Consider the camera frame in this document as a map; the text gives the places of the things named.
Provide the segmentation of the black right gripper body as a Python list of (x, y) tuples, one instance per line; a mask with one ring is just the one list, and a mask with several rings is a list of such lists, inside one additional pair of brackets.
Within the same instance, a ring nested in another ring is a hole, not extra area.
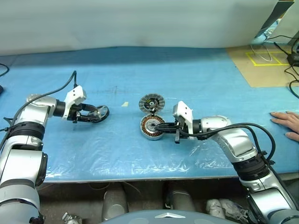
[(177, 120), (175, 120), (175, 143), (179, 144), (180, 139), (188, 138), (188, 125), (185, 123), (185, 119), (182, 116), (179, 116)]

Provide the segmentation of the bare person hand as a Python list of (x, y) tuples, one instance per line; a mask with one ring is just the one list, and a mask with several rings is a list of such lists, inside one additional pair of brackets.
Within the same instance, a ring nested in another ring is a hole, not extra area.
[(290, 129), (285, 133), (285, 137), (298, 142), (299, 141), (299, 115), (294, 112), (271, 112), (271, 121), (275, 124)]

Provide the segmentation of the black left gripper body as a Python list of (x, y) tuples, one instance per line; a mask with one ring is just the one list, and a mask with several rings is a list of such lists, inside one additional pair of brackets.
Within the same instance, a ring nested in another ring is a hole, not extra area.
[(80, 113), (81, 110), (82, 110), (81, 104), (79, 104), (79, 105), (73, 104), (70, 107), (70, 110), (69, 110), (69, 113), (67, 116), (67, 120), (72, 121), (73, 123), (82, 121), (82, 116)]

